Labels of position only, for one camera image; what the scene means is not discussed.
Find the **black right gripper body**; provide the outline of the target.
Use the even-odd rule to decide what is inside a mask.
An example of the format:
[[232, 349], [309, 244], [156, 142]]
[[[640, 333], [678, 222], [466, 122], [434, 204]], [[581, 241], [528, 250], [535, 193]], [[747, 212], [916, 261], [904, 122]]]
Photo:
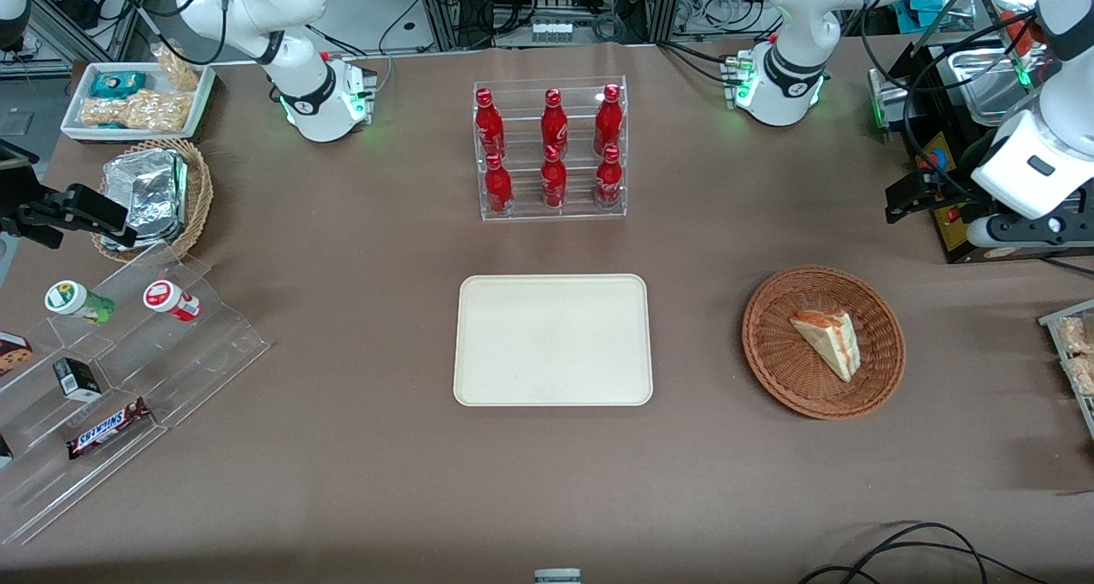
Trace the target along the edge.
[[12, 237], [58, 249], [65, 234], [57, 225], [65, 221], [67, 192], [38, 182], [32, 167], [39, 156], [1, 140], [1, 225]]

